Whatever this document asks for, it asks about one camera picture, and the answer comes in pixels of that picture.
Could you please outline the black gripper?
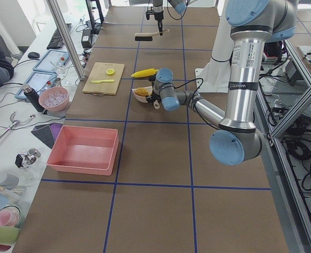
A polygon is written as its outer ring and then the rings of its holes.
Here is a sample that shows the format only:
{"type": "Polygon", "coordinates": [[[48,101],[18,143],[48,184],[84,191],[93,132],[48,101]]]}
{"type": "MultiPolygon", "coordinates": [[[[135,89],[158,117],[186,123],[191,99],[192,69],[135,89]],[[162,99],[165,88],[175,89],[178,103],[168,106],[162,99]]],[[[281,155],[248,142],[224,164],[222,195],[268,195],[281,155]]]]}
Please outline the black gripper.
{"type": "Polygon", "coordinates": [[[158,30],[159,35],[163,35],[163,7],[151,7],[149,10],[145,13],[147,20],[150,19],[150,16],[153,15],[154,19],[158,22],[158,30]]]}
{"type": "Polygon", "coordinates": [[[159,94],[157,94],[155,91],[154,91],[154,84],[155,84],[155,81],[156,81],[156,75],[152,75],[150,77],[148,77],[148,80],[151,82],[151,88],[150,88],[150,94],[146,96],[146,101],[149,103],[149,104],[154,104],[155,102],[158,102],[160,103],[161,102],[161,97],[159,94]]]}

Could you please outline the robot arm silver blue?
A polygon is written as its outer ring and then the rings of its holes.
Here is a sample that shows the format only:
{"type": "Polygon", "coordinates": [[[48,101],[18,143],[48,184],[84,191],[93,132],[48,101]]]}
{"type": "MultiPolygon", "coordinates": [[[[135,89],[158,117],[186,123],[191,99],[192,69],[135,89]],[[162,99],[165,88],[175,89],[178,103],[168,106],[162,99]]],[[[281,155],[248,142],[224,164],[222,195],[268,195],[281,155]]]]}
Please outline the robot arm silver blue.
{"type": "MultiPolygon", "coordinates": [[[[180,15],[180,18],[174,18],[168,10],[168,13],[171,16],[171,18],[174,20],[180,20],[185,15],[190,1],[174,0],[174,1],[167,1],[167,3],[170,4],[174,8],[176,13],[180,15]]],[[[147,20],[150,19],[150,16],[154,16],[154,19],[157,21],[158,26],[158,31],[155,33],[155,35],[162,36],[164,32],[162,23],[164,19],[163,1],[153,0],[152,6],[147,8],[145,15],[147,20]]]]}
{"type": "Polygon", "coordinates": [[[297,6],[297,1],[225,3],[218,28],[218,34],[225,35],[220,53],[229,66],[225,71],[228,93],[224,110],[198,91],[175,87],[168,68],[161,68],[155,75],[147,101],[159,101],[166,111],[185,105],[210,122],[216,128],[210,138],[210,151],[223,164],[237,165],[259,156],[264,138],[254,124],[253,112],[264,46],[293,36],[297,6]]]}

